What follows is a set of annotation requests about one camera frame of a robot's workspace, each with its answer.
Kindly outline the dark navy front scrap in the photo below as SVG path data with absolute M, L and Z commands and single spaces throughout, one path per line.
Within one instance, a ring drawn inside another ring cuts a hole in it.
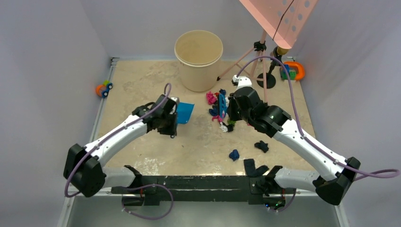
M 244 159 L 244 170 L 248 177 L 260 177 L 264 175 L 269 168 L 266 165 L 256 168 L 254 159 Z

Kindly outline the dark blue paper scrap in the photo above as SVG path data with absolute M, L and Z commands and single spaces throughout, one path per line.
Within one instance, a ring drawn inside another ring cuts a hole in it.
M 228 157 L 232 161 L 237 161 L 240 158 L 238 150 L 237 149 L 232 150 L 232 152 L 229 153 Z

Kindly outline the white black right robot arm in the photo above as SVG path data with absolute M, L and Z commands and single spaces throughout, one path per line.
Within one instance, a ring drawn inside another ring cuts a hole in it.
M 286 145 L 306 160 L 313 171 L 291 170 L 274 166 L 265 177 L 266 194 L 284 188 L 315 192 L 322 200 L 339 205 L 353 184 L 360 161 L 345 158 L 298 129 L 296 120 L 276 105 L 267 105 L 252 87 L 242 87 L 228 97 L 228 115 L 234 121 L 244 120 L 260 133 Z

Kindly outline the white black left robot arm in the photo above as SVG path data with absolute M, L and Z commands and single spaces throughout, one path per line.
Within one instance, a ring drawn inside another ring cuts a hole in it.
M 140 190 L 141 174 L 131 166 L 120 169 L 107 168 L 107 162 L 135 139 L 152 130 L 174 138 L 177 135 L 177 107 L 180 99 L 160 95 L 157 101 L 142 105 L 116 128 L 84 146 L 70 147 L 63 176 L 67 180 L 65 196 L 69 185 L 73 185 L 85 197 L 92 197 L 103 188 L 123 187 L 128 193 Z

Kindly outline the blue plastic dustpan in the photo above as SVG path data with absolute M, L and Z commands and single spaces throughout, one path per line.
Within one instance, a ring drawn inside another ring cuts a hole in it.
M 195 104 L 181 102 L 177 107 L 177 123 L 187 124 L 191 118 Z

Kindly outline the blue hand brush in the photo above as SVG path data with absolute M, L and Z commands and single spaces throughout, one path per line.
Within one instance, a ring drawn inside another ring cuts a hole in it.
M 223 94 L 219 94 L 218 107 L 219 107 L 219 116 L 221 119 L 224 119 L 227 113 L 227 103 L 226 103 L 226 98 Z

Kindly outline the black paper scrap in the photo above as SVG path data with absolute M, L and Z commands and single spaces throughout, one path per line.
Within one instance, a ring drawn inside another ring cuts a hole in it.
M 228 125 L 226 125 L 226 128 L 227 128 L 227 132 L 232 132 L 233 130 L 234 130 L 234 125 L 232 125 L 232 124 L 228 124 Z

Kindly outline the white paper scrap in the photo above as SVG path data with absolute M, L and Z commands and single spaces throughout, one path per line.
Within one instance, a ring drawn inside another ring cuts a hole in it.
M 220 124 L 220 129 L 223 131 L 223 132 L 228 132 L 228 128 L 227 128 L 227 126 L 223 123 L 223 122 L 220 122 L 219 123 Z

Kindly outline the pink paper scrap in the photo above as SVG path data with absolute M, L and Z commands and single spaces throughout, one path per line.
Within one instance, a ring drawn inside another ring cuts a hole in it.
M 217 102 L 217 97 L 211 91 L 206 93 L 206 100 L 209 105 L 214 105 Z

